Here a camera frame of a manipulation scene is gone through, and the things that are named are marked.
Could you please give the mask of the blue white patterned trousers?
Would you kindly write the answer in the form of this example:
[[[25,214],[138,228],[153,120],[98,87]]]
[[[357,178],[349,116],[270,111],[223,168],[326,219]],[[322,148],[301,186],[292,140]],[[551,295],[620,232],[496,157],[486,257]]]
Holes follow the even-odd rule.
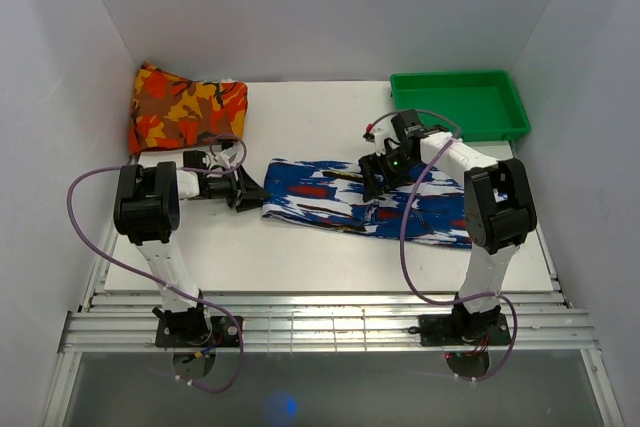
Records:
[[[397,240],[415,180],[424,167],[410,170],[409,182],[377,199],[364,199],[357,164],[344,161],[273,159],[264,188],[269,198],[262,217],[367,237]],[[468,250],[464,189],[437,168],[420,184],[408,216],[405,237],[419,244]]]

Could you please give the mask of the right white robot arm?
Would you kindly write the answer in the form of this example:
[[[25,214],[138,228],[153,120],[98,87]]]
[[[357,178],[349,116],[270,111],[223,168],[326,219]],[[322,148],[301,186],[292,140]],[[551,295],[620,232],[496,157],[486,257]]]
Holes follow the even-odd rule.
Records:
[[[418,183],[437,168],[463,188],[463,226],[471,240],[464,282],[446,304],[449,313],[422,315],[410,331],[424,346],[512,347],[518,319],[501,310],[513,305],[502,285],[512,258],[537,226],[526,169],[516,158],[498,160],[465,144],[460,127],[447,118],[425,126],[423,113],[391,114],[391,131],[370,123],[363,137],[375,151],[358,161],[365,201],[408,181],[418,164],[425,166]]]

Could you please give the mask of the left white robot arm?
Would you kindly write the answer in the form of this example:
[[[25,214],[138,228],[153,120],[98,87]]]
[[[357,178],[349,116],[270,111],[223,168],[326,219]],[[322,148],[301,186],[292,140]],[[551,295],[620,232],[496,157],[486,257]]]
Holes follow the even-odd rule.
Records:
[[[114,223],[142,254],[151,274],[159,278],[161,305],[153,309],[159,319],[158,347],[236,346],[228,319],[214,320],[196,302],[201,290],[189,273],[179,249],[176,231],[182,200],[223,200],[244,212],[268,199],[261,187],[238,165],[237,150],[229,143],[217,155],[200,150],[182,153],[182,165],[160,162],[154,167],[127,165],[120,169],[114,204]]]

